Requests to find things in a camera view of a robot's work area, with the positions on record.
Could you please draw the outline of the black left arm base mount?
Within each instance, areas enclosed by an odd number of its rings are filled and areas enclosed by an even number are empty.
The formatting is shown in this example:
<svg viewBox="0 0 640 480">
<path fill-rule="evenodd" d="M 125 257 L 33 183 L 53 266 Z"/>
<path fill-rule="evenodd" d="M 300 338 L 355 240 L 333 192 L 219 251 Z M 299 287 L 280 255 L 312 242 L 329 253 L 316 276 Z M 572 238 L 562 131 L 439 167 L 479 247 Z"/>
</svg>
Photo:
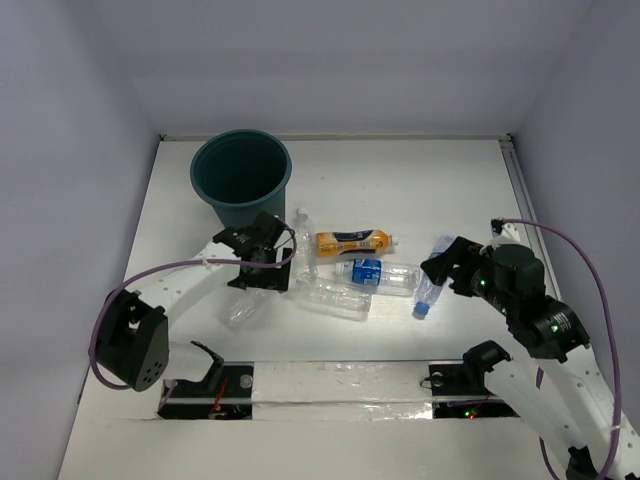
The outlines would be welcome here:
<svg viewBox="0 0 640 480">
<path fill-rule="evenodd" d="M 254 364 L 226 363 L 206 345 L 191 344 L 211 358 L 211 365 L 199 381 L 167 380 L 157 415 L 164 420 L 250 420 Z"/>
</svg>

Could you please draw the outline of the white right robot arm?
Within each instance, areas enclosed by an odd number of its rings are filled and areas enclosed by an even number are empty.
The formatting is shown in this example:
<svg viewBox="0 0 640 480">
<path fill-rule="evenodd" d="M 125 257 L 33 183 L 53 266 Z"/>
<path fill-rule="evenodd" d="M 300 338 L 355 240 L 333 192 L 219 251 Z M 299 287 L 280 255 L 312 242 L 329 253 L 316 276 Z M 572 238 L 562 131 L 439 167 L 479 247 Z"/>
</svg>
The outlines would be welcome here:
<svg viewBox="0 0 640 480">
<path fill-rule="evenodd" d="M 503 315 L 562 401 L 529 383 L 493 340 L 458 363 L 431 365 L 426 380 L 434 395 L 498 397 L 545 442 L 569 479 L 638 478 L 638 432 L 620 411 L 578 316 L 547 295 L 544 265 L 529 247 L 504 235 L 486 246 L 458 237 L 421 268 L 433 284 L 480 298 Z"/>
</svg>

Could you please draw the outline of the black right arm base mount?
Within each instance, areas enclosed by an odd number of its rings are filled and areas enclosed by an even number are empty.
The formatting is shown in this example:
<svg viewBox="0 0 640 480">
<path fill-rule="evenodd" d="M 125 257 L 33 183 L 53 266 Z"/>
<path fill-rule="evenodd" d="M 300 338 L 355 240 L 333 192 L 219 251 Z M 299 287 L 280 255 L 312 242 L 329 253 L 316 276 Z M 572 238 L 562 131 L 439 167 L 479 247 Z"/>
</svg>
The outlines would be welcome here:
<svg viewBox="0 0 640 480">
<path fill-rule="evenodd" d="M 501 361 L 510 361 L 505 349 L 495 341 L 472 347 L 454 362 L 430 363 L 420 387 L 432 394 L 435 419 L 474 420 L 516 417 L 503 400 L 485 386 L 484 375 Z"/>
</svg>

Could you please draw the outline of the clear bottle blue-white cap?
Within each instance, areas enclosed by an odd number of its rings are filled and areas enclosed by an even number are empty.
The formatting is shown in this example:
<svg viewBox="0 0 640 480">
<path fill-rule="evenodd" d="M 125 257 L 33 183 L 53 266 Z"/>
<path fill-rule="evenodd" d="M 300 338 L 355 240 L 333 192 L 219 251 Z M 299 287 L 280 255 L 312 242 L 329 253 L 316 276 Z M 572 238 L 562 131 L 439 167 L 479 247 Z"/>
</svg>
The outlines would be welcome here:
<svg viewBox="0 0 640 480">
<path fill-rule="evenodd" d="M 294 301 L 309 312 L 350 321 L 366 321 L 372 295 L 325 279 L 297 280 Z"/>
</svg>

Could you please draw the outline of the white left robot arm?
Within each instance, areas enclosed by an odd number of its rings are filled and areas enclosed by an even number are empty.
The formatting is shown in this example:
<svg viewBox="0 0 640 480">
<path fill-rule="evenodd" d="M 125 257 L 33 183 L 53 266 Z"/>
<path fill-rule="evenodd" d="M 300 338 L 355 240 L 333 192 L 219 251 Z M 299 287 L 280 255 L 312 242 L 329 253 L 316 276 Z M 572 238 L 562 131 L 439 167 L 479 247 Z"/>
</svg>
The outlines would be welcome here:
<svg viewBox="0 0 640 480">
<path fill-rule="evenodd" d="M 227 227 L 192 258 L 152 267 L 112 290 L 89 343 L 90 369 L 112 390 L 149 389 L 169 362 L 169 331 L 188 310 L 228 286 L 284 292 L 296 255 L 294 230 L 259 213 L 245 227 Z"/>
</svg>

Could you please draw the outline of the clear bottle plain white cap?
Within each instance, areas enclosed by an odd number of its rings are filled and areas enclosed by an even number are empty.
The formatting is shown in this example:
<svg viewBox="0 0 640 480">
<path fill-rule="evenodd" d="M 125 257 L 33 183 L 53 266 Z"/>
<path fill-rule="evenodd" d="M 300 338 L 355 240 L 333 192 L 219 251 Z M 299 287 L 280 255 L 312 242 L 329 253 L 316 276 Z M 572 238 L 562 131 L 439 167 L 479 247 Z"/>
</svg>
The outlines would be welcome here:
<svg viewBox="0 0 640 480">
<path fill-rule="evenodd" d="M 245 290 L 227 309 L 223 315 L 224 323 L 232 330 L 241 328 L 253 320 L 265 307 L 267 293 L 263 290 Z"/>
</svg>

